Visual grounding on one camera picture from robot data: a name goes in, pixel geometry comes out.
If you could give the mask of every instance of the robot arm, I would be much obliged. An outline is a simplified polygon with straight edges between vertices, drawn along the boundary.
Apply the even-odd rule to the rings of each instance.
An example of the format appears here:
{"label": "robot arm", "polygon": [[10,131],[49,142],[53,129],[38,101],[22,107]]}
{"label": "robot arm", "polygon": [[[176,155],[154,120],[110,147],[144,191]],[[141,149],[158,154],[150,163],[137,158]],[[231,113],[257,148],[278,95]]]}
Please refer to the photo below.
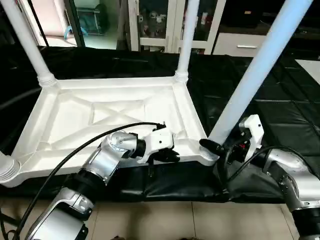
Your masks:
{"label": "robot arm", "polygon": [[[236,152],[236,159],[243,156],[243,161],[246,162],[263,148],[260,144],[264,132],[258,115],[251,115],[241,121],[239,128],[250,139],[238,147],[242,151]],[[200,144],[219,156],[227,152],[224,146],[207,139],[202,139]],[[271,149],[251,163],[261,168],[278,184],[293,216],[300,240],[320,239],[320,180],[303,159],[288,151]]]}
{"label": "robot arm", "polygon": [[153,131],[144,139],[117,131],[107,135],[82,168],[68,180],[49,207],[30,228],[26,240],[84,240],[88,220],[98,195],[105,190],[121,161],[146,162],[152,154],[174,146],[167,128]]}
{"label": "robot arm", "polygon": [[287,151],[273,149],[266,155],[263,172],[278,184],[292,213],[300,240],[320,237],[320,180],[304,161]]}

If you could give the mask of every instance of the glass door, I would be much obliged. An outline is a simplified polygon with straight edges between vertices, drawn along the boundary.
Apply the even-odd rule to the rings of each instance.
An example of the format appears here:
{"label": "glass door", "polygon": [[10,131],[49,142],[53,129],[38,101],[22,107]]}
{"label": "glass door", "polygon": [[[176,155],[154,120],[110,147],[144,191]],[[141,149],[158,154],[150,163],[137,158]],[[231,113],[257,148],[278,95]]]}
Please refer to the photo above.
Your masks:
{"label": "glass door", "polygon": [[[226,0],[200,0],[192,42],[194,50],[192,52],[211,54],[225,3]],[[182,46],[187,7],[188,0],[177,0],[172,46],[172,51],[175,53],[179,53]]]}
{"label": "glass door", "polygon": [[136,18],[130,18],[131,49],[171,52],[177,0],[128,1],[129,14],[136,14]]}
{"label": "glass door", "polygon": [[119,0],[64,0],[78,46],[116,49],[118,41]]}

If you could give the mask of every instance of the black fabric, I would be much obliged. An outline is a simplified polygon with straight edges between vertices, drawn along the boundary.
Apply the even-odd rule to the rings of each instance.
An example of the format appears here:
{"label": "black fabric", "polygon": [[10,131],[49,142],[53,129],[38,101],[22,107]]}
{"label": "black fabric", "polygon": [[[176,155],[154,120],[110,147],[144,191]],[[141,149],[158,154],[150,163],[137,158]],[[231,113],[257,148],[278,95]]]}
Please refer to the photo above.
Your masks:
{"label": "black fabric", "polygon": [[[40,93],[36,74],[22,49],[1,50],[3,94],[0,96],[0,150],[10,154]],[[41,53],[57,79],[92,79],[172,76],[177,54],[142,53],[92,48],[47,47]],[[227,55],[192,55],[187,84],[207,134],[247,69],[251,58]],[[31,91],[8,106],[17,95]],[[320,174],[320,86],[291,58],[279,60],[248,106],[244,116],[259,114],[265,131],[264,145],[285,145],[302,153]],[[233,172],[240,163],[233,162]],[[116,171],[101,200],[205,201],[280,203],[277,184],[253,165],[222,191],[213,167],[184,162],[122,168]],[[42,194],[53,198],[66,176],[56,176]],[[44,178],[28,179],[14,188],[0,187],[2,196],[32,197]]]}

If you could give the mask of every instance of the white drawer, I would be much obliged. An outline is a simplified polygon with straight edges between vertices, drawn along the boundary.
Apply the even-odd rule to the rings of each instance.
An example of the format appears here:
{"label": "white drawer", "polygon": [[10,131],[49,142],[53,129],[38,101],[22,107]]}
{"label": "white drawer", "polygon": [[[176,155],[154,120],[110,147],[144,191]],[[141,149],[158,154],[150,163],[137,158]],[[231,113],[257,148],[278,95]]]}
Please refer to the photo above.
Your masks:
{"label": "white drawer", "polygon": [[219,33],[213,54],[254,57],[265,38],[264,35]]}

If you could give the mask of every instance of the floor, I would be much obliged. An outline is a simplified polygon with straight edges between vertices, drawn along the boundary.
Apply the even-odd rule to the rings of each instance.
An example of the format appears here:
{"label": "floor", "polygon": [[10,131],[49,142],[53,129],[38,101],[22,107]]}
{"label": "floor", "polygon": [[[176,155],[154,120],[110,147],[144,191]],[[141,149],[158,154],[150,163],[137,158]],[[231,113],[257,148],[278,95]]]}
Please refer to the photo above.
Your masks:
{"label": "floor", "polygon": [[[104,35],[88,35],[83,38],[87,48],[115,50],[117,36],[117,29],[110,28]],[[63,36],[46,36],[46,39],[50,47],[77,47],[75,37],[72,34],[69,34],[66,40]]]}
{"label": "floor", "polygon": [[[49,201],[40,201],[31,213],[22,238]],[[4,199],[1,209],[21,217],[28,206],[23,199]],[[6,224],[6,230],[14,227]],[[298,240],[292,216],[284,204],[205,202],[99,202],[86,226],[87,240]]]}
{"label": "floor", "polygon": [[320,61],[296,60],[318,84],[320,84]]}

